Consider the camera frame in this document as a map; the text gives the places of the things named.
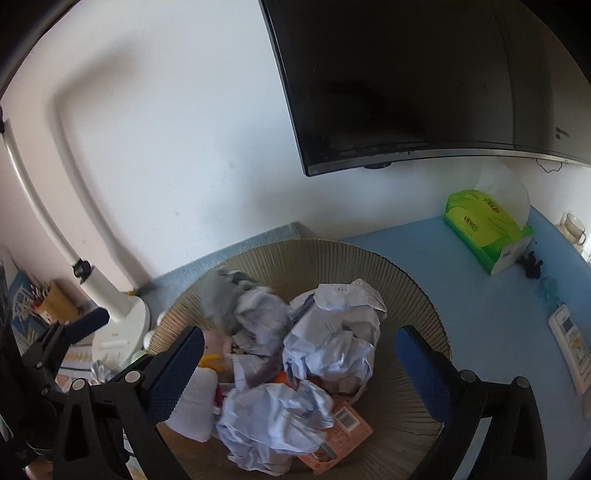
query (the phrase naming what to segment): cable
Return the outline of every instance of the cable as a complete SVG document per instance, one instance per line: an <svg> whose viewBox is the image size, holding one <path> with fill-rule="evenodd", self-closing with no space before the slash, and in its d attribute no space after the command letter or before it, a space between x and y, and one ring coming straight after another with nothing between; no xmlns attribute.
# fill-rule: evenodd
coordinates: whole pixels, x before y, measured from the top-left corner
<svg viewBox="0 0 591 480"><path fill-rule="evenodd" d="M537 158L535 159L535 162L536 162L536 163L538 164L538 166L539 166L539 167L540 167L542 170L544 170L546 173L552 173L552 172L554 172L554 171L560 171L560 170L562 169L562 165L564 165L564 163L563 163L563 162L560 162L560 167L558 167L558 168L551 168L551 169L549 169L549 170L546 170L546 169L544 168L544 166L540 164L540 162L538 161L538 159L537 159Z"/></svg>

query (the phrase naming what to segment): round ribbed basket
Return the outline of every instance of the round ribbed basket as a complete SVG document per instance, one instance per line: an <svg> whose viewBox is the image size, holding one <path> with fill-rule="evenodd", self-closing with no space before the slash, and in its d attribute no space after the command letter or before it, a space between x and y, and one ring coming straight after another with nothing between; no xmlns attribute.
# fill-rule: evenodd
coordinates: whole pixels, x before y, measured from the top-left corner
<svg viewBox="0 0 591 480"><path fill-rule="evenodd" d="M319 283L350 283L362 278L377 289L387 308L376 348L375 372L355 409L374 433L337 466L323 473L332 479L405 479L432 447L441 425L430 416L396 360L394 338L402 325L414 325L435 350L450 357L441 320L421 288L405 272L374 253L342 242L289 240L257 247L224 263L256 278L289 302ZM187 325L212 329L201 314L195 282L174 303L156 329L152 353L166 350ZM246 472L227 459L228 451L215 439L198 446L192 455L179 456L195 479L241 479ZM286 476L311 480L312 471L298 460Z"/></svg>

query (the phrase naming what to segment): blue tabletop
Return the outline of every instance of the blue tabletop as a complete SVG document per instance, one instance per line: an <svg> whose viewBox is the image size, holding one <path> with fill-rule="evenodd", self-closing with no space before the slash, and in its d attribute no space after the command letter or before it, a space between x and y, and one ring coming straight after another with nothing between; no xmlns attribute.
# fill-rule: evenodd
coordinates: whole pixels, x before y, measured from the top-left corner
<svg viewBox="0 0 591 480"><path fill-rule="evenodd" d="M537 210L531 209L528 223L536 231L530 249L544 261L543 275L557 281L560 299L589 344L591 268ZM548 327L554 308L540 281L527 279L518 265L490 276L443 218L344 241L382 255L418 283L441 317L458 370L473 370L485 381L529 379L544 429L548 478L570 478L591 446L591 424ZM467 477L487 426L479 429L457 479Z"/></svg>

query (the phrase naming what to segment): green tissue package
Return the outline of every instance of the green tissue package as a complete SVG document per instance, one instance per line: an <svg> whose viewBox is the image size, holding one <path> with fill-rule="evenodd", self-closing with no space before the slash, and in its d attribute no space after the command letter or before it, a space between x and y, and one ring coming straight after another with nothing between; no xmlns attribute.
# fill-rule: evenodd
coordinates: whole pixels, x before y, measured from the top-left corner
<svg viewBox="0 0 591 480"><path fill-rule="evenodd" d="M491 275L514 264L534 233L527 224L520 230L501 205L478 190L450 195L443 219Z"/></svg>

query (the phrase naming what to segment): orange cardboard box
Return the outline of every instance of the orange cardboard box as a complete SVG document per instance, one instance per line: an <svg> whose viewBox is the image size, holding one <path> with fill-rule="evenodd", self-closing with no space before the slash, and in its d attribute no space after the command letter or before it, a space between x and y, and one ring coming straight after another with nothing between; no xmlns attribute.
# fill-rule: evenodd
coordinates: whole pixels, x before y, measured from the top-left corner
<svg viewBox="0 0 591 480"><path fill-rule="evenodd" d="M314 453L299 457L316 474L334 467L374 432L346 400L335 401L333 417L335 425L325 430L327 436L322 446Z"/></svg>

